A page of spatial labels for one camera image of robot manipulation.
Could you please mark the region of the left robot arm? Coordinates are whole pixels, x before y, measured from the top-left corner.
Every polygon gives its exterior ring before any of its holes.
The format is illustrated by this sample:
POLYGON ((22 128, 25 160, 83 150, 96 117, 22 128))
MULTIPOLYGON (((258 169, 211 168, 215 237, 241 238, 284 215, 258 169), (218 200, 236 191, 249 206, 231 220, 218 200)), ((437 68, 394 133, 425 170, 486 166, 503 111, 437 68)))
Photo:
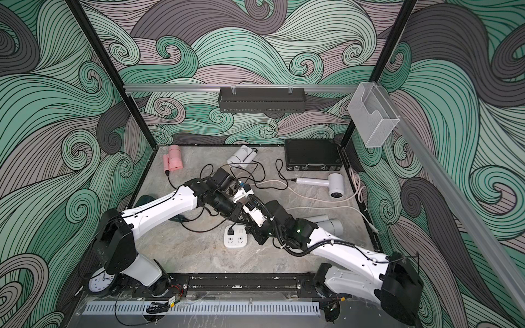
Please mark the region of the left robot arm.
POLYGON ((101 268, 87 279, 89 291, 103 294, 109 291, 116 278, 128 276, 147 288, 152 296, 165 295, 170 276, 156 261, 136 250, 136 241, 165 221, 201 206, 213 207, 226 220, 238 220, 243 208, 241 199, 253 191, 245 184, 235 195, 227 195, 226 189, 232 180, 231 175, 219 169, 206 180, 191 179, 172 193, 145 205, 104 212, 92 244, 101 268))

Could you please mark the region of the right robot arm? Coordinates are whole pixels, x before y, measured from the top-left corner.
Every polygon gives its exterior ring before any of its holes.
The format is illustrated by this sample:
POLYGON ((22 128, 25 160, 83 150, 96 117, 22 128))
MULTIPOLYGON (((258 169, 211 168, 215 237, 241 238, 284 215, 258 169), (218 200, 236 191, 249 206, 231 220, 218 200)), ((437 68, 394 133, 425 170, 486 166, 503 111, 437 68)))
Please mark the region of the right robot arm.
POLYGON ((276 201, 264 204, 252 196, 243 216, 250 222, 251 235, 274 239, 287 254, 328 260, 317 272, 316 283, 324 297, 356 296, 380 305, 404 325, 422 327, 418 311, 424 284, 419 264, 411 256, 366 250, 314 222, 294 218, 276 201))

